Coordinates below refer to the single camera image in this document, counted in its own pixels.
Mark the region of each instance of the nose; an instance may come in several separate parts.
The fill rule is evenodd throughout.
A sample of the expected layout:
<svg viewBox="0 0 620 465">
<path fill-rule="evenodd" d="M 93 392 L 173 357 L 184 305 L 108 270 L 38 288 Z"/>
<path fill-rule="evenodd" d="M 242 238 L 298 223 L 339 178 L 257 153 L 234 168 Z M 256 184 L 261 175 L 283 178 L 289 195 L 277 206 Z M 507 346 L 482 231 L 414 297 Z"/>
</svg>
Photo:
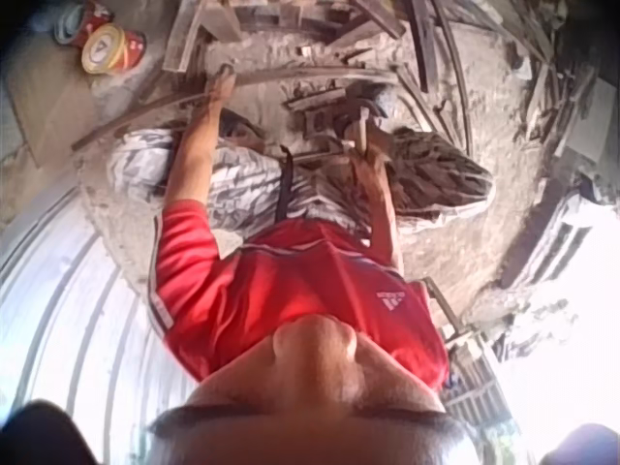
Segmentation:
<svg viewBox="0 0 620 465">
<path fill-rule="evenodd" d="M 275 375 L 284 408 L 350 404 L 360 396 L 357 335 L 330 317 L 302 317 L 273 336 Z"/>
</svg>

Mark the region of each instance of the eyebrow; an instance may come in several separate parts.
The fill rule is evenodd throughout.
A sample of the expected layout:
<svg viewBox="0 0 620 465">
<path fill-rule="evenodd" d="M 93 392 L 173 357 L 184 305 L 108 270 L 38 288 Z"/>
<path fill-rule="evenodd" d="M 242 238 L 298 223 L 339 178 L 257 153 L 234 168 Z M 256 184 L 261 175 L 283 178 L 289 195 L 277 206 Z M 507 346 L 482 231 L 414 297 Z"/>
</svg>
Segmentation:
<svg viewBox="0 0 620 465">
<path fill-rule="evenodd" d="M 217 419 L 238 419 L 248 417 L 266 417 L 268 413 L 243 404 L 225 404 L 210 406 L 188 405 L 169 410 L 157 418 L 149 427 L 151 433 L 158 438 L 166 439 L 179 429 L 188 429 L 198 423 Z M 447 428 L 461 428 L 460 422 L 444 412 L 421 411 L 374 407 L 355 409 L 352 418 L 386 419 L 402 421 L 419 426 L 445 431 Z"/>
</svg>

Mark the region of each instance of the yellow can lid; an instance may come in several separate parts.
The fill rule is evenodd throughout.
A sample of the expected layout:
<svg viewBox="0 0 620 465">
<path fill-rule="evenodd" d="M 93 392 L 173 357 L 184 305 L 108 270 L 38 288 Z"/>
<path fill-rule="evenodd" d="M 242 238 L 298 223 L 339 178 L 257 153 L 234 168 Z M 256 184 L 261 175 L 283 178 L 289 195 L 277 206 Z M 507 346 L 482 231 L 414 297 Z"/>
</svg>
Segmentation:
<svg viewBox="0 0 620 465">
<path fill-rule="evenodd" d="M 81 52 L 81 66 L 86 73 L 107 73 L 113 66 L 125 44 L 125 32 L 114 24 L 104 24 L 86 41 Z"/>
</svg>

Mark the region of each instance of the paint can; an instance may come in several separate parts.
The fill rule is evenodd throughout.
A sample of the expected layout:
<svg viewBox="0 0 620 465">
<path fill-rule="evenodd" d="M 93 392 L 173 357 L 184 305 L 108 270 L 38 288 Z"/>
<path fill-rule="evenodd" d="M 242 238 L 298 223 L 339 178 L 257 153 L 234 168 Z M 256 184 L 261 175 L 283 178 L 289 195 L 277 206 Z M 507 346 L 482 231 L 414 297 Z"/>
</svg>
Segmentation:
<svg viewBox="0 0 620 465">
<path fill-rule="evenodd" d="M 92 75 L 115 74 L 135 68 L 146 51 L 140 32 L 106 24 L 90 36 L 81 52 L 81 64 Z"/>
<path fill-rule="evenodd" d="M 62 46 L 84 47 L 88 38 L 113 18 L 108 8 L 94 0 L 71 3 L 54 24 L 54 38 Z"/>
</svg>

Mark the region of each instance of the person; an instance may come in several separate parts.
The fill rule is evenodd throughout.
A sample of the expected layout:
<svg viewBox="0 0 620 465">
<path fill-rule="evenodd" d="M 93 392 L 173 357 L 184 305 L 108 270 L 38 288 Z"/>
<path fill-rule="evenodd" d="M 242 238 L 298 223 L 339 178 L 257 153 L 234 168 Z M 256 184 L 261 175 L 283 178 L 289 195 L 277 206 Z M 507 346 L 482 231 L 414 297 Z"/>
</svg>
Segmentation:
<svg viewBox="0 0 620 465">
<path fill-rule="evenodd" d="M 394 207 L 372 138 L 367 159 L 352 156 L 368 246 L 305 214 L 219 256 L 205 206 L 234 81 L 224 67 L 207 86 L 168 176 L 152 317 L 200 384 L 153 425 L 151 463 L 477 463 L 437 395 L 448 359 L 425 287 L 397 272 Z"/>
</svg>

